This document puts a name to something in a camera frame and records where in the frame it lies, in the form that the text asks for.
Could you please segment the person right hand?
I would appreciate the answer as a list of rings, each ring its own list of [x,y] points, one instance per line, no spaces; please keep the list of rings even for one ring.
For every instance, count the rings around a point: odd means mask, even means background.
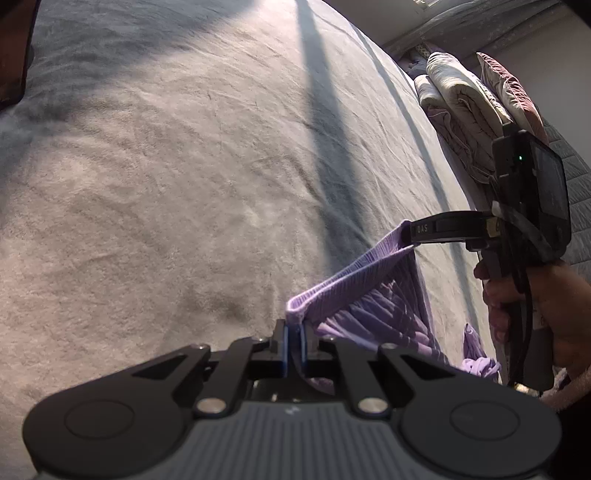
[[[509,338],[510,317],[503,306],[523,301],[510,277],[494,280],[483,261],[474,269],[484,282],[483,299],[497,341]],[[533,303],[552,329],[555,365],[571,378],[590,367],[590,284],[564,263],[528,271]]]

